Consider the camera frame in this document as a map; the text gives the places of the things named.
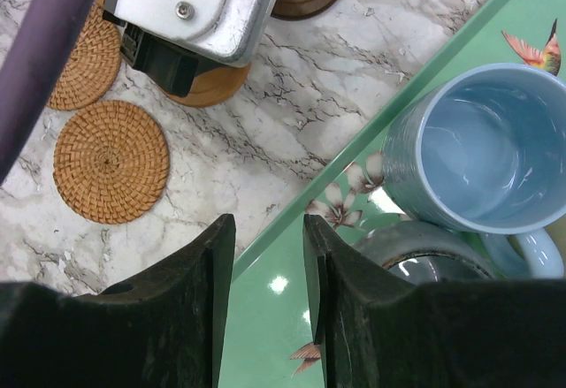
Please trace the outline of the light blue mug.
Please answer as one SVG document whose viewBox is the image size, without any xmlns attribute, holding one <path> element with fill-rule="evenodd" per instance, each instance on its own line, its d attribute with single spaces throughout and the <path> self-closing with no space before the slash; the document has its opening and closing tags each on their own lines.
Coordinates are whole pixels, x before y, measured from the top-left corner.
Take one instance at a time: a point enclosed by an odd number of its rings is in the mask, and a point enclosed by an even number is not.
<svg viewBox="0 0 566 388">
<path fill-rule="evenodd" d="M 407 215 L 477 233 L 508 277 L 561 278 L 547 226 L 565 213 L 565 85 L 483 65 L 415 100 L 383 144 L 385 189 Z"/>
</svg>

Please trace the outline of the woven rattan coaster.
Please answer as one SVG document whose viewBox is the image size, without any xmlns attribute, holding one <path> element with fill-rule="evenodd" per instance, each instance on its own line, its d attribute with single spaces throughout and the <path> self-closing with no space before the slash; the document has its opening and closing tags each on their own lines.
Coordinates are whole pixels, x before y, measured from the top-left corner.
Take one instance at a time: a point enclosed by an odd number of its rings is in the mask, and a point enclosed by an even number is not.
<svg viewBox="0 0 566 388">
<path fill-rule="evenodd" d="M 120 35 L 103 18 L 103 0 L 95 0 L 47 106 L 79 110 L 106 94 L 121 65 Z"/>
<path fill-rule="evenodd" d="M 53 179 L 67 206 L 100 224 L 123 224 L 159 200 L 170 169 L 159 124 L 141 107 L 112 100 L 74 114 L 57 138 Z"/>
</svg>

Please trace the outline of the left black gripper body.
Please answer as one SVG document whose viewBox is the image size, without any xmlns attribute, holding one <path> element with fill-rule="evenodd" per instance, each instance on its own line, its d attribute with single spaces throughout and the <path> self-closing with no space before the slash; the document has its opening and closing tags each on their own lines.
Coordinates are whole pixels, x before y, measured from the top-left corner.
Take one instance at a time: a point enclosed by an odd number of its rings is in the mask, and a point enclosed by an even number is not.
<svg viewBox="0 0 566 388">
<path fill-rule="evenodd" d="M 129 66 L 146 74 L 169 95 L 188 95 L 199 65 L 194 52 L 126 23 L 105 9 L 103 19 L 124 28 L 119 51 Z"/>
</svg>

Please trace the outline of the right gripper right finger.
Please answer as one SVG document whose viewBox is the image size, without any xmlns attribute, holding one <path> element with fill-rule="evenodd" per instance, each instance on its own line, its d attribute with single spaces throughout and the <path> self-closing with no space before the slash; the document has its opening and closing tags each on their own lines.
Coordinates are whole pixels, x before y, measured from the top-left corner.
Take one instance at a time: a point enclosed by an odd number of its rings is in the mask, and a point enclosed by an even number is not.
<svg viewBox="0 0 566 388">
<path fill-rule="evenodd" d="M 412 285 L 303 220 L 317 267 L 310 310 L 328 387 L 562 387 L 561 279 Z"/>
</svg>

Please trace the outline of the mint green tray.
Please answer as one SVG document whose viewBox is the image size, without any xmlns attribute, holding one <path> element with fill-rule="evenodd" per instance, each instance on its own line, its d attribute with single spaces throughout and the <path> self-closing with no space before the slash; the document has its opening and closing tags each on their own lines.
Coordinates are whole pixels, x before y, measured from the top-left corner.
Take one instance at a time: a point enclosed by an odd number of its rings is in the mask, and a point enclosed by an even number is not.
<svg viewBox="0 0 566 388">
<path fill-rule="evenodd" d="M 316 262 L 303 240 L 306 209 L 343 200 L 354 223 L 330 223 L 329 229 L 348 243 L 396 222 L 399 210 L 382 189 L 357 193 L 347 180 L 352 171 L 366 171 L 390 122 L 412 100 L 471 68 L 517 62 L 507 35 L 539 48 L 551 31 L 565 33 L 565 0 L 488 0 L 252 243 L 234 265 L 221 386 L 324 385 L 320 364 L 301 369 L 294 357 L 312 339 L 318 288 Z"/>
</svg>

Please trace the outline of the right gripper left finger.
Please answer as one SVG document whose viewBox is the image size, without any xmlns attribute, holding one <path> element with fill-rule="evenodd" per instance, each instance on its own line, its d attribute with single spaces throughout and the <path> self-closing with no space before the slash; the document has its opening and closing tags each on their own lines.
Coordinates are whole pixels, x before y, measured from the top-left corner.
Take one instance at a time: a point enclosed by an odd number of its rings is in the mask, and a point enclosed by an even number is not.
<svg viewBox="0 0 566 388">
<path fill-rule="evenodd" d="M 235 234 L 224 214 L 97 295 L 2 283 L 2 386 L 217 386 Z"/>
</svg>

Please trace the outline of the light wooden front coaster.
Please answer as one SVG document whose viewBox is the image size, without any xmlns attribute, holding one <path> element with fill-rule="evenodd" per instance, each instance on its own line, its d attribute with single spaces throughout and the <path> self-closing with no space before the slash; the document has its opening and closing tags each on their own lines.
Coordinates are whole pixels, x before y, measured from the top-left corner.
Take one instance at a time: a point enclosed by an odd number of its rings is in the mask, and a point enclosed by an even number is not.
<svg viewBox="0 0 566 388">
<path fill-rule="evenodd" d="M 176 103 L 193 108 L 217 105 L 233 96 L 246 81 L 251 65 L 232 67 L 221 65 L 198 73 L 198 63 L 184 64 L 172 78 L 158 85 Z"/>
</svg>

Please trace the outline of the grey mug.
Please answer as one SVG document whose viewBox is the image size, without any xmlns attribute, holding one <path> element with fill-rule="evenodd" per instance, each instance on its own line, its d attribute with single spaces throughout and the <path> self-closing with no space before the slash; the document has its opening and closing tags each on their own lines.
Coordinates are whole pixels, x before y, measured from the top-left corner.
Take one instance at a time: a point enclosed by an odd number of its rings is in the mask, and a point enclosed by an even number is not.
<svg viewBox="0 0 566 388">
<path fill-rule="evenodd" d="M 412 285 L 496 278 L 493 268 L 471 246 L 425 222 L 401 221 L 374 229 L 353 248 Z"/>
</svg>

